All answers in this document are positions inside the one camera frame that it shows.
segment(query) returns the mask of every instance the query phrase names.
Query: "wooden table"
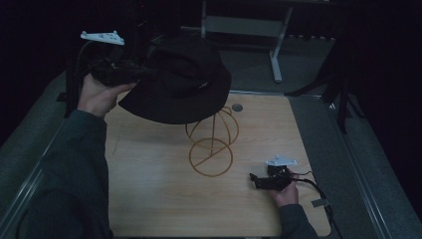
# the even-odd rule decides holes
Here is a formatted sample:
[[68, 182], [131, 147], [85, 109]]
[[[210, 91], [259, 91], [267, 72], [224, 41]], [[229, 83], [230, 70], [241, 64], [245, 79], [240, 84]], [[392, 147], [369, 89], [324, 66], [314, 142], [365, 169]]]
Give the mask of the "wooden table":
[[[231, 94], [226, 106], [239, 135], [215, 156], [210, 149], [192, 146], [185, 125], [141, 119], [116, 107], [108, 123], [106, 158], [109, 168], [109, 221], [116, 236], [142, 237], [254, 237], [279, 236], [280, 219], [267, 191], [255, 189], [249, 173], [267, 176], [265, 161], [276, 154], [298, 162], [294, 172], [311, 170], [289, 100], [280, 96]], [[226, 113], [216, 117], [215, 137], [228, 141], [225, 125], [236, 136], [236, 123]], [[193, 132], [194, 139], [211, 136], [212, 118]], [[210, 143], [204, 140], [201, 144]], [[215, 146], [224, 143], [214, 140]], [[306, 178], [314, 180], [311, 174]], [[322, 207], [314, 208], [317, 192], [298, 183], [300, 204], [319, 236], [330, 227]]]

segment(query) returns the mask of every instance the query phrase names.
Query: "person's left hand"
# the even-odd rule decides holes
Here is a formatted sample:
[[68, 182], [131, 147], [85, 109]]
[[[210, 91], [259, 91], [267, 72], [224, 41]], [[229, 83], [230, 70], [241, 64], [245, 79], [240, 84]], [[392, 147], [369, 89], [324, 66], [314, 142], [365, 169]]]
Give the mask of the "person's left hand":
[[78, 110], [103, 119], [115, 107], [118, 94], [130, 91], [135, 85], [133, 83], [112, 88], [106, 87], [88, 74], [84, 77]]

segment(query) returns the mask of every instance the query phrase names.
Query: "gray sleeve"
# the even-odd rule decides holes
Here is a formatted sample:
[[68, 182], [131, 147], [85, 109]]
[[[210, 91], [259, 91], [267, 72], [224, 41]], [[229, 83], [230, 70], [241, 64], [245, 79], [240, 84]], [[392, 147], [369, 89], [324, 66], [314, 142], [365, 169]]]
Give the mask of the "gray sleeve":
[[299, 204], [279, 208], [282, 222], [282, 239], [313, 239], [317, 233], [308, 222], [304, 209]]

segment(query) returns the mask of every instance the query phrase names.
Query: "hand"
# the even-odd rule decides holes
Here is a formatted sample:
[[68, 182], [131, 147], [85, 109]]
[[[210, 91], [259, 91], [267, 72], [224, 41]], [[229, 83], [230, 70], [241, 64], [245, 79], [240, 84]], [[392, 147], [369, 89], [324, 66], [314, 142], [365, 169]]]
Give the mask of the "hand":
[[103, 119], [115, 107], [118, 94], [130, 91], [135, 85], [133, 83], [110, 88], [88, 74], [84, 77], [78, 110]]
[[[297, 174], [293, 174], [293, 176], [294, 178], [299, 178]], [[296, 181], [292, 181], [292, 183], [285, 187], [282, 191], [269, 191], [278, 207], [299, 203], [299, 192], [296, 188], [296, 183]]]

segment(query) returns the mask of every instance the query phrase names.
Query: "black device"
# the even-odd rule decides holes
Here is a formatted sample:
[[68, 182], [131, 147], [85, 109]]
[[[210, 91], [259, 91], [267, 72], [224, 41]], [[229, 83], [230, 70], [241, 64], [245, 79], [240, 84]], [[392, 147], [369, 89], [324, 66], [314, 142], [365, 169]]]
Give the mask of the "black device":
[[282, 191], [292, 183], [292, 174], [285, 165], [267, 165], [267, 174], [269, 177], [261, 178], [253, 173], [250, 173], [249, 175], [257, 189]]

